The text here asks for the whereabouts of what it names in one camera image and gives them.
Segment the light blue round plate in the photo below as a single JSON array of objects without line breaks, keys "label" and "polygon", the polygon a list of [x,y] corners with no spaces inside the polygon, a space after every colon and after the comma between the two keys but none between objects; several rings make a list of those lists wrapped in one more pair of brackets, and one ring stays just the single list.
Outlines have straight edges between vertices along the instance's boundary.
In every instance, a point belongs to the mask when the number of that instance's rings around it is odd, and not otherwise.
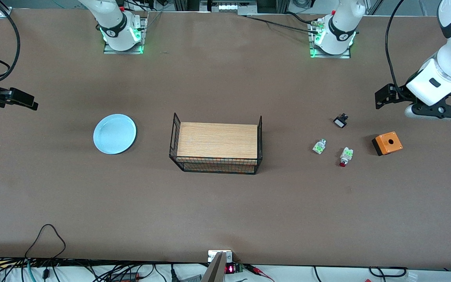
[{"label": "light blue round plate", "polygon": [[136,123],[129,116],[111,114],[96,125],[93,143],[97,150],[104,154],[118,155],[133,145],[136,136]]}]

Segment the red alligator clip lead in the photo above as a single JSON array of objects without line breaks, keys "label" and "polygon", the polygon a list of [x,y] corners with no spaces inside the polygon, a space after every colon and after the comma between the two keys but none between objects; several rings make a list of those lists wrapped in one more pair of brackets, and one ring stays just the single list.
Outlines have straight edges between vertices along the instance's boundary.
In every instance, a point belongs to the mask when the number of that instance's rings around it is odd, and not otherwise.
[{"label": "red alligator clip lead", "polygon": [[244,268],[253,273],[254,275],[258,275],[260,277],[265,277],[267,279],[269,279],[271,282],[276,282],[274,279],[272,279],[271,277],[269,277],[267,274],[265,274],[263,271],[261,271],[259,268],[254,267],[250,264],[243,264]]}]

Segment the orange button enclosure box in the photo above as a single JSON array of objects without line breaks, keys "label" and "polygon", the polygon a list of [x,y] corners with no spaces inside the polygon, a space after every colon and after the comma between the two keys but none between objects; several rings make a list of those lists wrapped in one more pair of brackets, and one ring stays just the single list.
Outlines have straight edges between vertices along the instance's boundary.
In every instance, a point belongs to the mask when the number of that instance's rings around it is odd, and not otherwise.
[{"label": "orange button enclosure box", "polygon": [[378,156],[389,155],[403,149],[396,132],[381,134],[372,139],[372,145]]}]

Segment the red push button switch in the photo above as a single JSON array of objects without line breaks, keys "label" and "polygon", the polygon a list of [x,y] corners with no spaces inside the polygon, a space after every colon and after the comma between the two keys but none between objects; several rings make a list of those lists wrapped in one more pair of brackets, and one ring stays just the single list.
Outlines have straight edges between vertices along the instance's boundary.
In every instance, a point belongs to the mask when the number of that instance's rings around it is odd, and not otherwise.
[{"label": "red push button switch", "polygon": [[339,165],[341,167],[347,166],[347,164],[351,161],[352,157],[353,157],[353,149],[345,147],[340,155]]}]

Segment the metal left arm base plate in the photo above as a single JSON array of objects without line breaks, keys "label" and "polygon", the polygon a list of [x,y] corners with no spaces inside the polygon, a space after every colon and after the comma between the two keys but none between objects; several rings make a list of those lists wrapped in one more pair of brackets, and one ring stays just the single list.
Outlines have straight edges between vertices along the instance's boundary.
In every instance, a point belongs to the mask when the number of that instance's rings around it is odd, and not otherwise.
[{"label": "metal left arm base plate", "polygon": [[356,35],[355,31],[342,32],[341,30],[327,28],[330,21],[325,18],[319,18],[317,21],[311,21],[308,24],[310,33],[308,42],[312,58],[351,58],[350,47]]}]

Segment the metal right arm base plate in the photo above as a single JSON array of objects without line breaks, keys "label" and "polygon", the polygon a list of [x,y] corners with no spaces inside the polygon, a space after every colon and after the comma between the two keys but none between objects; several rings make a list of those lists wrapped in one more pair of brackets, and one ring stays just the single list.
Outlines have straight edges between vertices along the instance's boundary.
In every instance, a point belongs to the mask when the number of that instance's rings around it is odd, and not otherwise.
[{"label": "metal right arm base plate", "polygon": [[105,54],[143,54],[147,18],[124,13],[114,27],[100,26]]}]

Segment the grey metal mount bar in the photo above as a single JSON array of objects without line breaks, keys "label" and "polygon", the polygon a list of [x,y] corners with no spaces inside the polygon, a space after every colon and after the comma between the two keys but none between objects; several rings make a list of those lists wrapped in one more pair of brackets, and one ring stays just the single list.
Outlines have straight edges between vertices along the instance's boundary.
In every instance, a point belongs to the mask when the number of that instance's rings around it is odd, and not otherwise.
[{"label": "grey metal mount bar", "polygon": [[227,264],[233,262],[231,250],[208,250],[209,266],[200,282],[224,282]]}]

